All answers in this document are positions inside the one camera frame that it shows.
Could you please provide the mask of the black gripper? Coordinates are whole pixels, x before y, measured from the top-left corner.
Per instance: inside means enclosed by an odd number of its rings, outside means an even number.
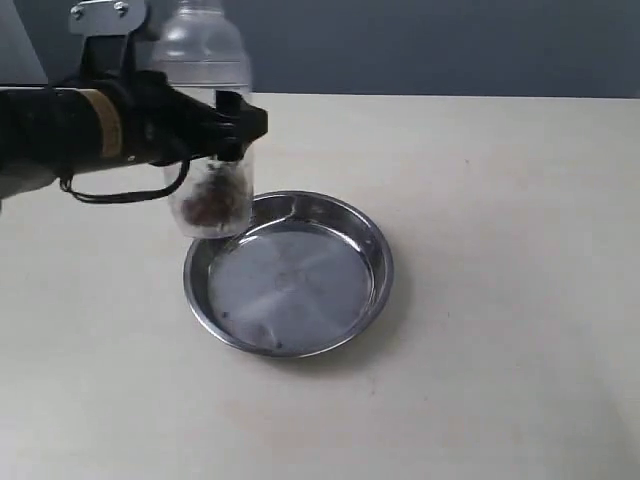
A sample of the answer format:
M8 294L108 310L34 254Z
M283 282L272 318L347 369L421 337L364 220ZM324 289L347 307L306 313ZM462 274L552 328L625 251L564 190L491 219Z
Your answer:
M217 90L215 113L171 87L164 73L139 70L129 35L85 39L79 89L96 111L107 159L165 165L215 154L241 161L268 132L267 111L237 92Z

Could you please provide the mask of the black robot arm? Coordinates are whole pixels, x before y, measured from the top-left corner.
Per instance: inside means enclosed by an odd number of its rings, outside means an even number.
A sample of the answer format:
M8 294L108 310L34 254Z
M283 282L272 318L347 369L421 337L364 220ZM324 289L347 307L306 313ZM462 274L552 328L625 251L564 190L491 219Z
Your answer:
M1 173L49 181L208 156L237 162L267 131L267 112L238 93L218 91L208 105L138 69L133 35L92 36L69 77L2 91Z

